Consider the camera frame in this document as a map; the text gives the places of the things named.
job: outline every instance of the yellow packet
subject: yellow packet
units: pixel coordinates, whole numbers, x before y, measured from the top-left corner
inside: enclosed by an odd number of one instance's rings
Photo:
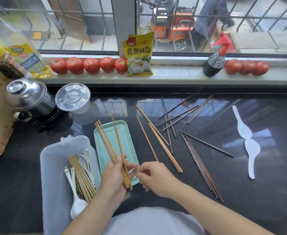
[[[129,35],[123,41],[123,48],[127,60],[127,76],[151,76],[151,57],[154,32],[142,35]]]

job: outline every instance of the red spray nozzle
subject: red spray nozzle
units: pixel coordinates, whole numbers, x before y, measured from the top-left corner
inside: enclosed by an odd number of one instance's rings
[[[222,49],[219,51],[220,56],[225,56],[227,51],[236,52],[231,39],[227,34],[224,34],[224,32],[221,32],[219,39],[215,43],[211,44],[211,46],[214,45],[222,46]]]

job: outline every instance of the red tomato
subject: red tomato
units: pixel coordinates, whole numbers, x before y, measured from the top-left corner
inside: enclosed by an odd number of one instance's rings
[[[66,61],[62,58],[52,59],[50,62],[50,67],[52,71],[57,74],[67,74]]]
[[[119,58],[118,60],[115,61],[115,70],[120,73],[124,74],[127,72],[127,61],[125,58]]]
[[[114,60],[111,57],[105,57],[100,60],[100,67],[105,73],[114,71]]]
[[[100,63],[98,59],[89,58],[84,60],[85,70],[92,75],[96,75],[100,70]]]
[[[242,61],[242,69],[239,71],[242,75],[252,73],[256,68],[256,62],[251,60]]]
[[[269,65],[265,61],[259,61],[257,62],[256,69],[252,72],[252,75],[254,76],[261,76],[270,69]]]
[[[232,59],[225,64],[225,70],[227,74],[234,75],[238,73],[242,68],[242,63],[237,59]]]
[[[83,61],[79,58],[73,57],[66,60],[67,69],[72,74],[82,74],[84,72]]]

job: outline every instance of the green tray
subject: green tray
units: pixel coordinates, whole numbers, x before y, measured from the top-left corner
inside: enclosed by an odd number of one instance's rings
[[[120,142],[122,145],[123,153],[127,155],[127,160],[131,163],[138,163],[137,155],[134,149],[134,145],[132,142],[132,139],[130,137],[130,133],[128,130],[127,123],[123,120],[115,121],[116,128],[118,130],[118,136],[120,137]],[[107,137],[109,138],[112,147],[117,155],[121,154],[120,147],[118,146],[118,138],[116,137],[115,128],[113,122],[103,124],[103,129],[106,132]],[[107,163],[110,161],[110,156],[104,146],[104,143],[102,142],[102,139],[99,135],[99,132],[97,129],[93,132],[96,142],[96,150],[100,165],[100,172],[101,175],[103,173],[104,167],[107,165]],[[139,179],[137,177],[134,177],[132,179],[132,185],[135,185],[139,182]]]

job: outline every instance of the hand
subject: hand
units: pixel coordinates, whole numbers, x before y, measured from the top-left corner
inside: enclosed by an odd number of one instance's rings
[[[112,208],[114,208],[114,211],[117,210],[117,208],[120,206],[126,194],[126,190],[122,185],[122,166],[123,160],[121,156],[118,156],[118,159],[116,160],[115,164],[113,164],[111,160],[108,162],[108,164],[103,170],[101,185],[97,193],[101,197],[107,199],[109,203],[111,203],[111,206]],[[137,163],[130,163],[128,160],[126,160],[126,167],[128,171],[134,169],[130,173],[130,178],[133,178],[138,169]]]
[[[150,188],[161,197],[170,197],[180,181],[160,162],[144,162],[138,169],[136,177],[146,191]]]
[[[227,26],[234,26],[235,25],[235,21],[233,19],[231,19],[231,23],[228,24]]]

